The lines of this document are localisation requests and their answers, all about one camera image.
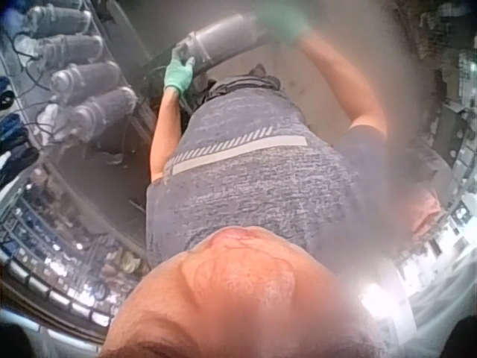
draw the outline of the gray cylinder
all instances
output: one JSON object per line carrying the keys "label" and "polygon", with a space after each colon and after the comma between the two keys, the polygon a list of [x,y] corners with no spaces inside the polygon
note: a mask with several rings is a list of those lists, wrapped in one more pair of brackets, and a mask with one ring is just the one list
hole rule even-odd
{"label": "gray cylinder", "polygon": [[83,142],[89,142],[136,107],[137,97],[129,87],[121,87],[90,98],[75,107],[70,117],[73,134]]}
{"label": "gray cylinder", "polygon": [[46,69],[62,69],[70,63],[84,64],[101,58],[104,41],[99,36],[59,35],[40,40],[39,55]]}
{"label": "gray cylinder", "polygon": [[267,31],[257,22],[256,16],[239,14],[190,33],[178,45],[183,46],[181,57],[184,60],[195,57],[194,73],[198,75],[267,40]]}
{"label": "gray cylinder", "polygon": [[35,0],[35,5],[46,6],[52,4],[55,7],[67,7],[68,9],[81,10],[84,0]]}
{"label": "gray cylinder", "polygon": [[25,17],[25,27],[33,39],[54,35],[85,34],[91,26],[89,11],[63,9],[48,5],[32,7]]}
{"label": "gray cylinder", "polygon": [[69,65],[51,76],[51,91],[62,105],[79,104],[93,95],[116,88],[121,70],[114,62]]}

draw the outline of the t-shirt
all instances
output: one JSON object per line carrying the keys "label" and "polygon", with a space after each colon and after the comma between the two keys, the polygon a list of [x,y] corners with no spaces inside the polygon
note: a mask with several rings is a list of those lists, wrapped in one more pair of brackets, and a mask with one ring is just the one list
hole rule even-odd
{"label": "t-shirt", "polygon": [[149,263],[223,227],[259,226],[340,271],[376,239],[385,158],[371,127],[349,130],[334,148],[317,138],[282,92],[246,88],[213,99],[148,189]]}

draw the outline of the gloved hand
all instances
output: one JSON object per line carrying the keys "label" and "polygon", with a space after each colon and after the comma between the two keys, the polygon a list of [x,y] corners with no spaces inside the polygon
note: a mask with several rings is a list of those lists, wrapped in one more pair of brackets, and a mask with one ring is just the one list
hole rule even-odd
{"label": "gloved hand", "polygon": [[189,58],[186,64],[183,64],[180,55],[180,47],[172,50],[171,63],[167,66],[164,77],[164,89],[168,87],[175,88],[179,95],[191,86],[192,78],[194,76],[195,59]]}
{"label": "gloved hand", "polygon": [[290,1],[266,1],[256,9],[258,20],[267,25],[279,38],[293,45],[313,30],[306,14]]}

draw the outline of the forearm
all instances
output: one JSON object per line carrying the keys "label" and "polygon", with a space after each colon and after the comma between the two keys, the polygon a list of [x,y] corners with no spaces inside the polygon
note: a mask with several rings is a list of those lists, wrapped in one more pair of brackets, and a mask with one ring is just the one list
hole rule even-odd
{"label": "forearm", "polygon": [[308,32],[297,43],[326,79],[338,103],[352,122],[372,122],[386,132],[385,115],[366,77],[316,32]]}
{"label": "forearm", "polygon": [[179,144],[180,136],[179,94],[174,88],[169,87],[162,97],[152,142],[151,181],[163,176],[165,164]]}

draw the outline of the cylindrical filter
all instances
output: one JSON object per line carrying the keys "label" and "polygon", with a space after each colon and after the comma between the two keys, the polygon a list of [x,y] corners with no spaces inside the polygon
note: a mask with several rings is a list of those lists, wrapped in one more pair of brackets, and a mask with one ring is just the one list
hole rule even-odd
{"label": "cylindrical filter", "polygon": [[56,7],[67,7],[68,9],[81,10],[84,0],[35,0],[35,5],[46,6],[52,4]]}
{"label": "cylindrical filter", "polygon": [[70,117],[73,133],[83,142],[134,111],[137,96],[129,87],[121,87],[77,106]]}
{"label": "cylindrical filter", "polygon": [[85,34],[91,26],[89,11],[63,9],[48,5],[32,7],[25,17],[28,36],[42,39],[59,34]]}
{"label": "cylindrical filter", "polygon": [[104,50],[100,36],[59,35],[43,39],[39,55],[46,69],[62,69],[70,63],[84,64],[98,60]]}
{"label": "cylindrical filter", "polygon": [[195,58],[194,73],[199,75],[267,40],[267,32],[256,16],[238,14],[190,33],[178,45],[183,47],[181,57],[184,60]]}
{"label": "cylindrical filter", "polygon": [[78,104],[93,95],[116,88],[121,70],[114,62],[69,65],[51,76],[51,91],[63,105]]}

